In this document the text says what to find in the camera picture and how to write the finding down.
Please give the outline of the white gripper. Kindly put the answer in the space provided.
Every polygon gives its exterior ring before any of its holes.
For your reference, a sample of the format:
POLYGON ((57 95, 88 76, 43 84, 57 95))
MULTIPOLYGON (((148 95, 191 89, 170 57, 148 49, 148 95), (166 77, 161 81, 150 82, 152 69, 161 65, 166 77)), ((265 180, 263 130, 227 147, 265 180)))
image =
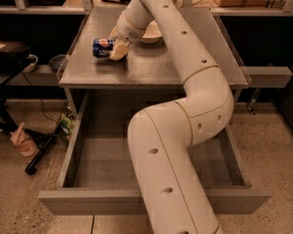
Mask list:
POLYGON ((113 40, 113 48, 109 58, 118 61, 124 58, 130 51, 130 42, 136 43, 145 35, 144 29, 134 26, 122 12, 116 26, 111 30, 108 39, 113 40))

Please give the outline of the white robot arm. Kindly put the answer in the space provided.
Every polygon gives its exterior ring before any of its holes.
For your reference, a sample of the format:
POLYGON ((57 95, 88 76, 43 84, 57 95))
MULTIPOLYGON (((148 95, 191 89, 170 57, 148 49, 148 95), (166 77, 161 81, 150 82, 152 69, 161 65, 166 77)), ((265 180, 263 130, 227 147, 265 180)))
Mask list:
POLYGON ((128 146, 154 234, 224 234, 188 156, 223 130, 233 112, 227 79, 175 6, 131 0, 112 34, 112 56, 156 21, 185 97, 147 107, 128 126, 128 146))

